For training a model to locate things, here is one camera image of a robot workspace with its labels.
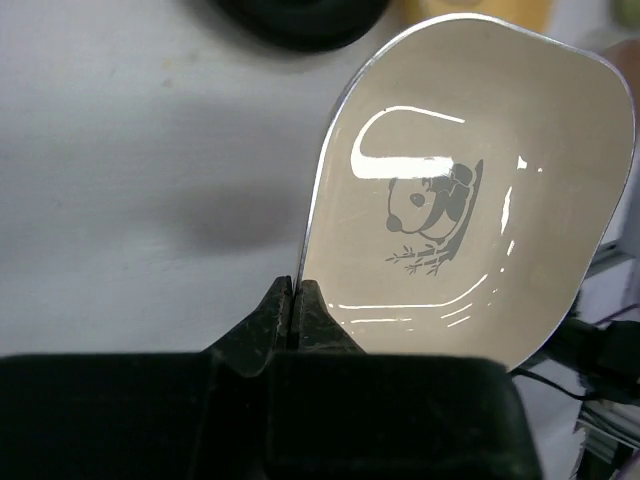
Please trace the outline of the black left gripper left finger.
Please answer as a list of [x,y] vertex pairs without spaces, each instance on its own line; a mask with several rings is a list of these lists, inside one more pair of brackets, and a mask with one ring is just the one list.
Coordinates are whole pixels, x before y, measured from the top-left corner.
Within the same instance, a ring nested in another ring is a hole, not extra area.
[[5,479],[244,479],[259,467],[261,373],[291,310],[280,277],[190,353],[25,354],[1,361]]

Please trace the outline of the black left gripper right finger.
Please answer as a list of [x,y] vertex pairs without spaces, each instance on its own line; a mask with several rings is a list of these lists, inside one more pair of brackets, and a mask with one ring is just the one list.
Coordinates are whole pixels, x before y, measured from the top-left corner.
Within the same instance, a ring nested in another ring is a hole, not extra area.
[[319,285],[297,289],[296,350],[265,369],[271,479],[539,479],[505,367],[477,357],[366,354]]

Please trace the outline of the cream square panda dish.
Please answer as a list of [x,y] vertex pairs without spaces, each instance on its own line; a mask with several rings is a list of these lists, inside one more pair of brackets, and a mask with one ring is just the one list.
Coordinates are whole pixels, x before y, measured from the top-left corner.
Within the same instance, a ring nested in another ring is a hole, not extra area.
[[601,56],[486,15],[418,23],[337,102],[299,276],[368,353],[516,368],[572,306],[635,138]]

